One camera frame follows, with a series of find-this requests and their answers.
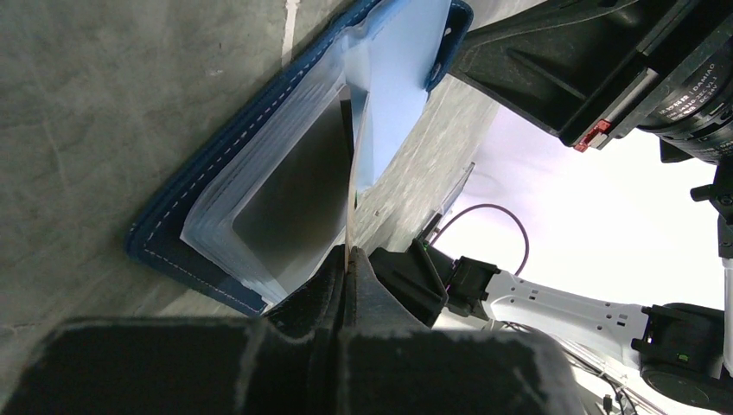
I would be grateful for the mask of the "blue leather card holder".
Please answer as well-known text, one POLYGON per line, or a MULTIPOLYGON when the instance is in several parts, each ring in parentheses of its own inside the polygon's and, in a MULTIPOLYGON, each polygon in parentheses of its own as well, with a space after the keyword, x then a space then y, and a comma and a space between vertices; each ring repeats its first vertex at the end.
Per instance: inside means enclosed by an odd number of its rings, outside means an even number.
POLYGON ((248 316, 283 301, 378 181, 473 20, 462 1, 356 1, 149 202, 133 259, 248 316))

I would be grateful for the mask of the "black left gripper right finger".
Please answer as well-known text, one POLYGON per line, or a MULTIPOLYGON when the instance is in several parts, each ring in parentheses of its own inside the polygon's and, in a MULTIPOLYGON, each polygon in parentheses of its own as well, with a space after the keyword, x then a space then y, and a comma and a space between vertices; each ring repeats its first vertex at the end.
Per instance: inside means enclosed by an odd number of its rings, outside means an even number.
POLYGON ((432 330, 354 248, 337 341, 340 414, 581 414, 570 365, 544 334, 432 330))

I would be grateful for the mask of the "black credit card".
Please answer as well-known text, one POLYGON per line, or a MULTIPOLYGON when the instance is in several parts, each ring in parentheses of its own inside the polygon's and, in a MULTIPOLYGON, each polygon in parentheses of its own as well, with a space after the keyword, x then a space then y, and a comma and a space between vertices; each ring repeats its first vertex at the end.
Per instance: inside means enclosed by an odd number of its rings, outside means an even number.
POLYGON ((344 86, 233 223, 265 281, 291 292, 317 268, 344 227, 353 153, 344 86))

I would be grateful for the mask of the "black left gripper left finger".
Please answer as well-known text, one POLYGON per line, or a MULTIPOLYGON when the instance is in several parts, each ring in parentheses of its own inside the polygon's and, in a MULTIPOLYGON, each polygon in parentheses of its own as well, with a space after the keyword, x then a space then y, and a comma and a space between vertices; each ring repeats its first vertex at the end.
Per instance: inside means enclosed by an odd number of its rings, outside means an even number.
POLYGON ((331 414, 345 249, 262 316, 68 320, 6 414, 331 414))

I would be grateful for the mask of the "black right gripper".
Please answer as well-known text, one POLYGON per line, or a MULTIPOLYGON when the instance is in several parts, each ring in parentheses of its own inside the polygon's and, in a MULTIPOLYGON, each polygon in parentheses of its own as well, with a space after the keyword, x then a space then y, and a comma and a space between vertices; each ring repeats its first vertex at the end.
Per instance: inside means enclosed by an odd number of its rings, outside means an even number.
POLYGON ((467 33, 450 74, 578 151, 633 129, 666 163, 732 156, 732 25, 698 1, 544 1, 467 33))

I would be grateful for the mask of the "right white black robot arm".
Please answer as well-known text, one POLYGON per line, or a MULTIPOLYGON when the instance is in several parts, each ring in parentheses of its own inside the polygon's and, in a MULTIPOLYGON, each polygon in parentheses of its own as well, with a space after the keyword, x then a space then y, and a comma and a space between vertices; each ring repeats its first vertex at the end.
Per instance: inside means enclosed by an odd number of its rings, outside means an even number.
MULTIPOLYGON (((562 144, 601 149, 638 129, 663 163, 716 166, 694 201, 718 213, 724 295, 732 295, 732 4, 729 1, 545 1, 472 29, 451 5, 429 82, 450 73, 562 144)), ((378 280, 420 321, 460 316, 529 325, 641 373, 654 391, 732 411, 732 306, 608 303, 532 284, 474 259, 452 260, 424 237, 375 250, 378 280)))

